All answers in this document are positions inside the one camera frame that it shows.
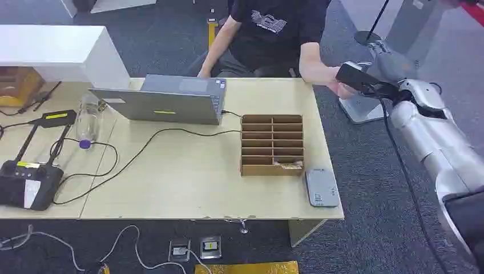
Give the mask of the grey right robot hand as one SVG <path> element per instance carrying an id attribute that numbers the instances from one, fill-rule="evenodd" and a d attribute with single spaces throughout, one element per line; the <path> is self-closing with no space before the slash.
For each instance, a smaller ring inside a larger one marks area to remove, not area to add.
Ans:
<path id="1" fill-rule="evenodd" d="M 374 55 L 367 73 L 389 83 L 398 83 L 405 79 L 417 79 L 418 72 L 406 56 L 394 51 L 382 40 L 368 43 L 367 47 Z"/>

